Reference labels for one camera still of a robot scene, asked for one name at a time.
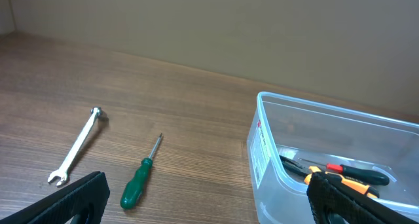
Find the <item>green handled screwdriver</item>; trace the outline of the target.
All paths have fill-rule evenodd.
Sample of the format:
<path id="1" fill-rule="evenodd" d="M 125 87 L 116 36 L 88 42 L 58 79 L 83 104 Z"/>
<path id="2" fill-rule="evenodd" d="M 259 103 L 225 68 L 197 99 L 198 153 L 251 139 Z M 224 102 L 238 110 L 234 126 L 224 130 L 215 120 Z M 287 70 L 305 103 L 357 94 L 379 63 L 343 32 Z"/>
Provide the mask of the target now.
<path id="1" fill-rule="evenodd" d="M 139 199 L 141 198 L 141 194 L 145 190 L 145 186 L 153 167 L 153 157 L 160 146 L 162 139 L 163 134 L 160 134 L 150 152 L 150 155 L 141 161 L 140 167 L 136 170 L 133 178 L 126 184 L 120 199 L 120 206 L 122 209 L 130 210 L 136 207 Z"/>

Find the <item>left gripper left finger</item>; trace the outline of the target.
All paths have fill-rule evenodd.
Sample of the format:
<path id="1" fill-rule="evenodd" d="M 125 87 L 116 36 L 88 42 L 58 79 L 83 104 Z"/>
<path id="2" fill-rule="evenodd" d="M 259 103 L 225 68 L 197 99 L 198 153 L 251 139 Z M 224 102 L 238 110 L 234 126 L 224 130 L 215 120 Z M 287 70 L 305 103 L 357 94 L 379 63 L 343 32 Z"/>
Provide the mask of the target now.
<path id="1" fill-rule="evenodd" d="M 3 224 L 99 224 L 110 189 L 105 174 L 92 172 L 44 199 L 1 220 Z"/>

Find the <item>silver combination wrench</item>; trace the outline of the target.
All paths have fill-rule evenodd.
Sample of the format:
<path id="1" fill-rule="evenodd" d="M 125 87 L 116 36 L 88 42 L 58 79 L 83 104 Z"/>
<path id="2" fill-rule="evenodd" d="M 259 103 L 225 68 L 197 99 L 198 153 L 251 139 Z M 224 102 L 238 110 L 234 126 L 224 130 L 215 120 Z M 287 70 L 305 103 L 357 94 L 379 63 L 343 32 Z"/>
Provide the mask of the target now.
<path id="1" fill-rule="evenodd" d="M 60 167 L 51 172 L 47 182 L 52 183 L 55 179 L 58 179 L 56 186 L 60 187 L 65 185 L 68 180 L 68 171 L 75 160 L 75 157 L 81 150 L 84 142 L 86 141 L 90 131 L 92 130 L 95 122 L 103 116 L 103 111 L 100 107 L 93 107 L 91 109 L 91 116 L 87 120 L 86 124 L 82 128 L 80 134 L 78 135 L 77 139 L 75 140 L 74 144 L 72 145 L 71 149 L 69 150 L 67 156 L 65 157 L 64 161 L 60 165 Z"/>

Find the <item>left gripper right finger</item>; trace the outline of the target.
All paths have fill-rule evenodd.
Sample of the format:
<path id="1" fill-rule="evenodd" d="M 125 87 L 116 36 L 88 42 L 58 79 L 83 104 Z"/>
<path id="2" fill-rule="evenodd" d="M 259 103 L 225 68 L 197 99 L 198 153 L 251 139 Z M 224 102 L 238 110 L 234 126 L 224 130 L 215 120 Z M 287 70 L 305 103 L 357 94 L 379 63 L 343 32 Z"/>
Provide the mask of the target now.
<path id="1" fill-rule="evenodd" d="M 312 174 L 306 194 L 317 224 L 418 224 L 323 172 Z"/>

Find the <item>red black screwdriver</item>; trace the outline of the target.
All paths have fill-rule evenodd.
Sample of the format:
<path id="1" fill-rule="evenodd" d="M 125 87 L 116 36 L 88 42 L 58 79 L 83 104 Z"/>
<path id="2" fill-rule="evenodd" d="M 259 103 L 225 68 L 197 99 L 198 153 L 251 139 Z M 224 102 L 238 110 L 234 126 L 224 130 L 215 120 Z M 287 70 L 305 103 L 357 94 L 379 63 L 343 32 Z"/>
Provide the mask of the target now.
<path id="1" fill-rule="evenodd" d="M 320 164 L 318 162 L 314 162 L 314 161 L 302 159 L 302 158 L 300 158 L 300 160 L 317 164 L 320 166 L 324 166 L 327 170 L 337 172 L 339 174 L 342 174 L 343 176 L 349 176 L 354 179 L 358 179 L 360 181 L 363 181 L 371 185 L 387 186 L 390 183 L 390 179 L 387 175 L 374 171 L 374 170 L 360 169 L 360 168 L 347 166 L 343 164 L 333 164 L 333 163 Z"/>

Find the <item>clear plastic container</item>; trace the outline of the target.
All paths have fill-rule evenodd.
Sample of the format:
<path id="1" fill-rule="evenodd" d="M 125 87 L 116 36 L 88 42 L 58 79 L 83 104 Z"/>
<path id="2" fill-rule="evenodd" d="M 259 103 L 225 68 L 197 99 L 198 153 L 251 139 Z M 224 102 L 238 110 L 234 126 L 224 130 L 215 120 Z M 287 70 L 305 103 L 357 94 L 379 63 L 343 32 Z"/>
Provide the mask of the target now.
<path id="1" fill-rule="evenodd" d="M 303 177 L 282 157 L 309 167 L 344 164 L 389 177 L 379 203 L 418 219 L 418 125 L 271 92 L 257 95 L 247 137 L 260 223 L 312 223 Z"/>

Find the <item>orange black pliers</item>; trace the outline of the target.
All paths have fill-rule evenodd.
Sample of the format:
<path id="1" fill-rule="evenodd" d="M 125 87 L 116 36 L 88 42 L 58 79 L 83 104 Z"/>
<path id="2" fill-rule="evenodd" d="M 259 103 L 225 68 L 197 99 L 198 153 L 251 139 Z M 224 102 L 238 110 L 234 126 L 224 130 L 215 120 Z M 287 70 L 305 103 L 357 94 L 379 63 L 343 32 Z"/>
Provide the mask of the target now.
<path id="1" fill-rule="evenodd" d="M 313 173 L 323 172 L 329 175 L 334 180 L 339 181 L 340 183 L 352 188 L 353 190 L 361 193 L 362 195 L 368 196 L 370 198 L 380 197 L 377 189 L 375 189 L 374 187 L 371 187 L 370 185 L 362 183 L 361 181 L 358 181 L 355 178 L 349 178 L 348 176 L 344 176 L 343 174 L 322 171 L 317 166 L 306 167 L 306 166 L 301 165 L 297 161 L 294 161 L 284 156 L 280 156 L 280 159 L 281 159 L 283 167 L 286 170 L 300 177 L 303 177 L 304 182 L 307 185 L 310 183 Z"/>

